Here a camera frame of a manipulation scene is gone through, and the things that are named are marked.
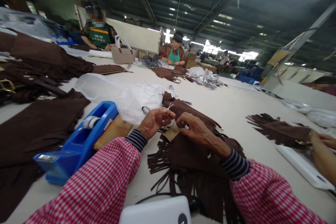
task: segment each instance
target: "green apron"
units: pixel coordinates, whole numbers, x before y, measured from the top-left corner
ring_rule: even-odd
[[[111,43],[108,30],[109,28],[107,26],[101,27],[101,28],[94,28],[94,29],[92,28],[90,30],[89,40],[96,47],[105,49],[107,44]]]
[[[180,48],[178,48],[177,55],[175,55],[173,54],[173,46],[171,46],[171,52],[168,56],[168,59],[173,63],[180,61]]]

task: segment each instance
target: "metal column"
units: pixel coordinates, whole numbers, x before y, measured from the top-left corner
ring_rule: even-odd
[[[318,28],[320,28],[324,22],[332,15],[332,13],[336,10],[336,2],[331,4],[328,9],[323,12],[323,14],[313,23],[313,25],[306,31],[293,45],[292,51],[284,58],[280,66],[283,66],[300,48],[303,44],[316,32]],[[276,67],[274,67],[266,76],[267,82],[274,76],[275,72],[277,71]]]

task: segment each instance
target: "metal buckle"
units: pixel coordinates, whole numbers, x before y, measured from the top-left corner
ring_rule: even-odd
[[[11,89],[5,87],[4,83],[5,82],[8,82],[11,86]],[[13,84],[13,82],[11,82],[10,80],[7,80],[7,79],[2,79],[0,80],[0,86],[2,87],[3,90],[7,91],[7,92],[10,92],[10,93],[15,93],[14,90],[15,90],[15,86]]]

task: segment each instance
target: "paper hang tag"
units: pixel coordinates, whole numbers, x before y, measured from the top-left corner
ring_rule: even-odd
[[[169,142],[171,142],[178,133],[180,133],[180,128],[177,127],[176,123],[174,123],[163,135],[168,139]]]

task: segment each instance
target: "white table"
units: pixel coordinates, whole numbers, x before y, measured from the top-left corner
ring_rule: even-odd
[[[84,59],[98,65],[113,63],[112,60],[103,58],[84,57]],[[133,66],[130,70],[134,73],[117,73],[109,75],[108,77],[133,83],[142,80],[149,81],[165,87],[173,85],[180,99],[192,102],[193,108],[217,121],[224,128],[226,135],[238,140],[244,148],[244,153],[247,158],[254,159],[280,173],[291,184],[293,192],[299,200],[329,223],[336,222],[335,198],[328,192],[312,187],[275,149],[274,142],[269,141],[265,136],[253,129],[252,125],[248,124],[245,118],[247,115],[268,113],[274,118],[279,116],[281,120],[288,123],[303,123],[304,125],[319,130],[319,127],[310,122],[304,115],[283,106],[275,98],[254,91],[253,87],[251,90],[246,90],[245,88],[248,88],[248,86],[241,85],[236,80],[221,78],[221,81],[224,83],[228,85],[231,84],[230,88],[223,86],[217,90],[210,90],[186,80],[182,80],[180,84],[175,84],[160,79],[149,69]],[[61,89],[65,91],[70,90],[75,81],[76,79],[72,79],[69,83],[62,86]],[[211,98],[211,103],[206,102],[209,98]],[[0,123],[9,119],[27,106],[28,105],[11,104],[1,108]],[[84,110],[83,118],[85,118],[95,106],[96,104],[93,103],[87,106]],[[165,171],[151,175],[147,166],[147,155],[157,152],[159,136],[159,133],[156,134],[141,153],[142,162],[137,175],[128,186],[125,206],[133,205],[137,201],[155,194],[154,191],[150,191],[150,188]],[[39,207],[53,199],[60,190],[60,186],[48,184],[44,177],[40,178],[32,185],[6,223],[22,223]],[[162,192],[169,192],[168,184],[164,187]],[[152,200],[155,201],[159,199],[162,198],[155,197]],[[207,223],[208,221],[200,214],[195,215],[192,219],[194,224]]]

